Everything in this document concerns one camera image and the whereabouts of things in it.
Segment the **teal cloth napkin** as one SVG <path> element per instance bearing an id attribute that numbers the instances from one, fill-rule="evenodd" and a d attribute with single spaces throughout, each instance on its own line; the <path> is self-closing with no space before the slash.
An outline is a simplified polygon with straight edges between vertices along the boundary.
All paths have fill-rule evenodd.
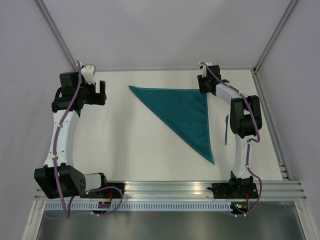
<path id="1" fill-rule="evenodd" d="M 133 94 L 194 151 L 215 163 L 207 95 L 199 89 L 129 86 Z"/>

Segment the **blue plastic knife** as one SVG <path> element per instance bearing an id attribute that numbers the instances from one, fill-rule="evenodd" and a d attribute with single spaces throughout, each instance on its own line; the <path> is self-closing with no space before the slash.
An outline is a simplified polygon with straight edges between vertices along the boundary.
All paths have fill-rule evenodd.
<path id="1" fill-rule="evenodd" d="M 224 145 L 227 145 L 228 142 L 228 124 L 229 124 L 229 115 L 225 117 L 225 134 L 224 134 Z"/>

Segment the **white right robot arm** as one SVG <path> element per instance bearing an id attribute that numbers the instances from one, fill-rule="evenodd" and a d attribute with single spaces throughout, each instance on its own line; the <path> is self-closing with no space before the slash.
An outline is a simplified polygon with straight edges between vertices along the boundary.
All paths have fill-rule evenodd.
<path id="1" fill-rule="evenodd" d="M 235 136 L 235 161 L 231 177 L 236 180 L 252 179 L 251 158 L 254 143 L 261 140 L 262 114 L 260 99 L 246 95 L 231 83 L 222 79 L 220 67 L 211 62 L 200 62 L 202 73 L 197 76 L 202 94 L 211 93 L 230 106 L 229 125 Z"/>

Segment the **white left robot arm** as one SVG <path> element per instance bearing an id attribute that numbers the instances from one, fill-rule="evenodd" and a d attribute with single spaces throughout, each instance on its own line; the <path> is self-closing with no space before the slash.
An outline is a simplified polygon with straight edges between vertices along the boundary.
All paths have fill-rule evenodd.
<path id="1" fill-rule="evenodd" d="M 59 75 L 61 86 L 51 104 L 54 125 L 48 155 L 43 167 L 34 171 L 34 179 L 48 199 L 85 198 L 90 190 L 98 198 L 109 193 L 102 172 L 84 174 L 74 167 L 73 161 L 75 133 L 83 106 L 103 106 L 107 99 L 104 81 L 99 82 L 99 92 L 96 91 L 95 73 L 92 65 L 86 65 L 81 72 Z"/>

